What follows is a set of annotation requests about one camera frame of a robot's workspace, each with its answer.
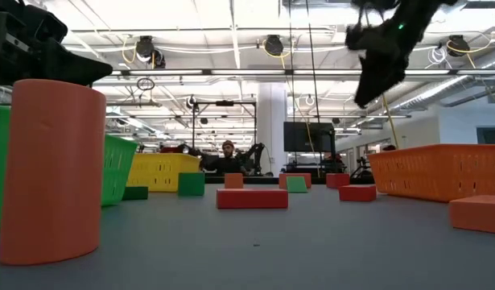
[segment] white column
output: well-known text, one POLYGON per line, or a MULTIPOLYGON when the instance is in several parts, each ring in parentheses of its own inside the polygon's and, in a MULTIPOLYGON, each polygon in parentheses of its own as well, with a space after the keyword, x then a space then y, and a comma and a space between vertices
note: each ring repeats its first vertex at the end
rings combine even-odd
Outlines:
POLYGON ((262 172, 277 176, 287 163, 284 151, 283 123, 287 120, 287 86, 285 83, 260 83, 258 91, 257 142, 265 144, 271 159, 263 152, 262 172))

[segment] red rectangular block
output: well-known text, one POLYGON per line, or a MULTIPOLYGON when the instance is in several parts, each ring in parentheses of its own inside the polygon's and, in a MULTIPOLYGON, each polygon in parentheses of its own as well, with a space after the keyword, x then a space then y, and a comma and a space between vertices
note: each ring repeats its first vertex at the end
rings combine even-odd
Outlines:
POLYGON ((287 209, 288 192, 283 189, 220 188, 218 209, 287 209))
POLYGON ((347 185, 338 189, 341 201, 375 201, 376 186, 347 185))
POLYGON ((224 175, 224 187, 226 189, 243 189, 244 175, 241 173, 226 173, 224 175))
POLYGON ((455 228, 495 233, 495 196, 474 196, 449 202, 455 228))
POLYGON ((306 187, 311 188, 311 173, 279 173, 279 188, 287 189, 287 176, 302 176, 306 187))
POLYGON ((347 173, 329 173, 326 175, 326 186, 329 189, 338 189, 340 186, 349 184, 349 174, 347 173))

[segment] orange basket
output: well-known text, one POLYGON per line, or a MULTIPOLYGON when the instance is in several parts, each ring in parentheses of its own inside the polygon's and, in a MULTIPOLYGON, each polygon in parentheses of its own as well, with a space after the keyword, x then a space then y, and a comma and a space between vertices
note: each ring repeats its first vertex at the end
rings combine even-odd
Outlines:
POLYGON ((377 190, 448 202, 495 195, 495 145, 439 144, 369 155, 377 190))

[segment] yellow basket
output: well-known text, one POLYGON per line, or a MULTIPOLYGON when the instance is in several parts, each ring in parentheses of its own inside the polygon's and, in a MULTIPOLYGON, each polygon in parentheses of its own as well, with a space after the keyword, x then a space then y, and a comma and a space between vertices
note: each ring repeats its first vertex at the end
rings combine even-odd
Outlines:
POLYGON ((148 186, 150 192, 177 192, 181 172, 198 172, 200 159, 178 153, 135 154, 127 186, 148 186))

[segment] orange cylinder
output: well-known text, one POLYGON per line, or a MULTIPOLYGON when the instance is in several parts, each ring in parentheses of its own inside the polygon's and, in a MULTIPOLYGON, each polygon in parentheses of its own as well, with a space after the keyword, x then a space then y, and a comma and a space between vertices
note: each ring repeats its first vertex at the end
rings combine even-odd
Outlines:
POLYGON ((59 81, 14 85, 0 263, 74 258, 99 244, 105 96, 59 81))

